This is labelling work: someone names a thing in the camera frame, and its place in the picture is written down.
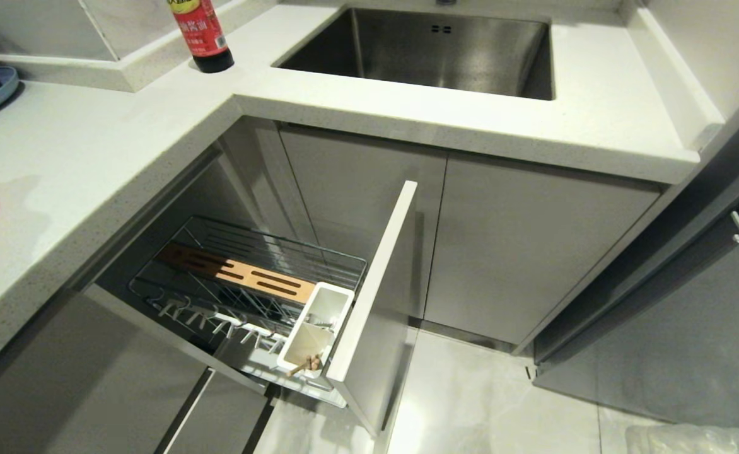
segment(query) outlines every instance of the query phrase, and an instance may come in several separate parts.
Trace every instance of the plastic bag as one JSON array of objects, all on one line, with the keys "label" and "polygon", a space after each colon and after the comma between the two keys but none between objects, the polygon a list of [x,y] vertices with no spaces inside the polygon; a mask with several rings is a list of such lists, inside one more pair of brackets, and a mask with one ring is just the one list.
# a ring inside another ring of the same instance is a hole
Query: plastic bag
[{"label": "plastic bag", "polygon": [[629,454],[739,454],[739,429],[631,426],[626,439]]}]

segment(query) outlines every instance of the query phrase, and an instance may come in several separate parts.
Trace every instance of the cabinet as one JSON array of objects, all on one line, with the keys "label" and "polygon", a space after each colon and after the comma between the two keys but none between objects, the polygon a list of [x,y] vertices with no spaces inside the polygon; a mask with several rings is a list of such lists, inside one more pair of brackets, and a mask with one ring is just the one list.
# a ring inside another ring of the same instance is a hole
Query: cabinet
[{"label": "cabinet", "polygon": [[659,194],[651,183],[452,153],[425,319],[521,343]]},{"label": "cabinet", "polygon": [[409,315],[422,318],[447,152],[308,127],[286,126],[280,133],[322,247],[371,258],[401,184],[418,182],[410,246],[418,304]]}]

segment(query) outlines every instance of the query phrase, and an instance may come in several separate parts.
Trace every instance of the cabinet door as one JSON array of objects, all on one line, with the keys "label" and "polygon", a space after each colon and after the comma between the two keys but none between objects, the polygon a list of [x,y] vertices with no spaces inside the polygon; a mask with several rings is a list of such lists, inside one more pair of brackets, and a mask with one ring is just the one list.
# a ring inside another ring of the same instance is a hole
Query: cabinet door
[{"label": "cabinet door", "polygon": [[404,364],[412,294],[417,183],[407,181],[378,242],[364,284],[327,368],[326,377],[361,424],[378,436]]},{"label": "cabinet door", "polygon": [[322,247],[371,258],[400,186],[418,182],[412,297],[419,304],[410,315],[422,318],[447,152],[304,127],[284,127],[281,137]]},{"label": "cabinet door", "polygon": [[657,198],[648,183],[452,155],[425,318],[521,343]]},{"label": "cabinet door", "polygon": [[204,365],[84,296],[46,311],[0,366],[0,452],[154,452]]}]

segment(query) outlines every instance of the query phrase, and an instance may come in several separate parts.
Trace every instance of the sink drain holes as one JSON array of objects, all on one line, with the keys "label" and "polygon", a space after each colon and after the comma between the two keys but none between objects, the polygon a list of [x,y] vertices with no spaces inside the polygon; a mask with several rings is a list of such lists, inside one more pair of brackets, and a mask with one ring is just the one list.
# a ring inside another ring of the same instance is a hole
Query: sink drain holes
[{"label": "sink drain holes", "polygon": [[451,32],[451,26],[450,25],[443,25],[443,26],[432,25],[431,26],[431,32],[432,33],[439,33],[440,31],[442,31],[443,33],[450,33]]}]

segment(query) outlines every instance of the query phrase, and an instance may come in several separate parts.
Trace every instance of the countertop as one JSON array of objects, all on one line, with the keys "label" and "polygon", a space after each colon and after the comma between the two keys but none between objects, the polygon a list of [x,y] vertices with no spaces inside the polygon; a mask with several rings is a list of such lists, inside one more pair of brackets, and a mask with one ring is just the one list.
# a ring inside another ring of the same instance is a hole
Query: countertop
[{"label": "countertop", "polygon": [[699,161],[615,13],[453,9],[551,20],[557,98],[542,101],[272,68],[341,7],[312,3],[228,35],[236,65],[219,74],[186,62],[133,94],[23,83],[0,111],[0,350],[242,115],[668,184]]}]

